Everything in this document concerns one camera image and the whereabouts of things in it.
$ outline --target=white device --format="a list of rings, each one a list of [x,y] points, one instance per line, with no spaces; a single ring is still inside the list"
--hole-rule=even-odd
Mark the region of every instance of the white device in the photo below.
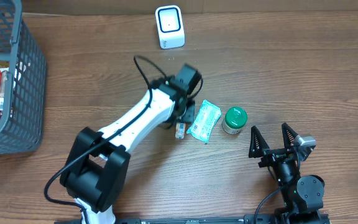
[[[145,113],[133,124],[123,130],[120,135],[110,140],[111,144],[117,146],[123,145],[128,153],[132,153],[143,138],[145,138],[159,124],[171,117],[171,114],[175,109],[175,102],[170,99],[168,94],[159,89],[152,89],[152,92],[153,99],[150,104],[150,108],[146,110]],[[137,116],[144,109],[145,105],[147,105],[149,98],[150,93],[147,91],[143,99],[141,99],[138,104],[130,109],[123,117],[109,126],[101,128],[99,132],[103,133],[102,137],[108,138],[121,128],[123,124],[127,124],[130,120]],[[99,157],[104,160],[108,159],[102,154],[100,154]],[[105,212],[95,213],[92,211],[91,206],[82,201],[80,198],[76,198],[75,201],[85,207],[85,211],[82,211],[82,224],[86,224],[84,212],[88,214],[89,224],[114,224],[116,222],[116,216],[112,212],[112,206],[110,206],[110,208],[108,208]]]
[[[178,6],[162,6],[155,11],[158,37],[162,49],[181,47],[185,44],[185,28]]]

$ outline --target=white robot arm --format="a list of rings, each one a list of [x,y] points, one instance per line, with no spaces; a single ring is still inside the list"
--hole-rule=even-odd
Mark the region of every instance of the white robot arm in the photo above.
[[[193,122],[194,96],[189,95],[200,80],[202,85],[198,71],[184,65],[177,76],[154,80],[143,99],[117,121],[98,132],[85,128],[77,135],[66,166],[59,172],[60,184],[76,201],[71,205],[82,209],[82,224],[115,222],[112,205],[124,186],[131,152],[162,122],[178,118]],[[106,164],[99,166],[89,155],[102,157]],[[62,202],[48,197],[47,189],[44,193],[49,201]]]

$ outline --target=wall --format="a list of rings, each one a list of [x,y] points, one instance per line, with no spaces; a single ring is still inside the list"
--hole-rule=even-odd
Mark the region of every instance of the wall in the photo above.
[[[182,13],[358,10],[358,0],[22,0],[25,12],[66,15],[153,14],[177,4]]]

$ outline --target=wooden table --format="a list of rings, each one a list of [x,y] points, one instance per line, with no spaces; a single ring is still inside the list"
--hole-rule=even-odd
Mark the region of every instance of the wooden table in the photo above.
[[[249,159],[250,127],[272,148],[280,125],[311,133],[317,148],[303,175],[326,182],[323,212],[333,223],[358,223],[358,11],[190,14],[186,45],[160,50],[153,15],[31,17],[25,21],[49,70],[45,134],[32,154],[0,156],[0,223],[53,223],[79,218],[77,208],[48,203],[46,181],[64,164],[77,133],[121,117],[146,85],[132,57],[141,54],[175,74],[198,68],[207,99],[222,109],[247,110],[240,135],[220,122],[208,144],[156,129],[134,151],[119,217],[226,217],[254,213],[277,188],[257,159]],[[150,79],[158,72],[145,66]],[[54,183],[55,198],[71,200]],[[261,213],[282,206],[280,195]]]

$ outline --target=gray plastic basket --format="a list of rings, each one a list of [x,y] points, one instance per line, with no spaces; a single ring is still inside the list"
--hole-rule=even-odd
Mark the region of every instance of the gray plastic basket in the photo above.
[[[0,59],[9,61],[0,154],[36,150],[42,140],[47,63],[22,21],[20,0],[0,0]]]

